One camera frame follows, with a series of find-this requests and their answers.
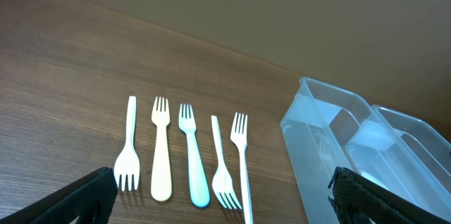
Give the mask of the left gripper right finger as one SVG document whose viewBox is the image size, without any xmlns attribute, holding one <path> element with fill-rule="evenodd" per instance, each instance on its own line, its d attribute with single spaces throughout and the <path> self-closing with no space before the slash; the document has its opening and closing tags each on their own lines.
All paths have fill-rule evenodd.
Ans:
<svg viewBox="0 0 451 224">
<path fill-rule="evenodd" d="M 337 167 L 328 200 L 340 223 L 450 224 L 349 168 Z"/>
</svg>

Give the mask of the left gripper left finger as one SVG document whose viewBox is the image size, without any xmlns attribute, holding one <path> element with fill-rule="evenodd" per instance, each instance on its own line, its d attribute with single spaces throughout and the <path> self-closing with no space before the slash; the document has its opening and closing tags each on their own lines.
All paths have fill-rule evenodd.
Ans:
<svg viewBox="0 0 451 224">
<path fill-rule="evenodd" d="M 1 219 L 3 224 L 108 223 L 118 187 L 113 169 L 99 168 L 62 189 Z"/>
</svg>

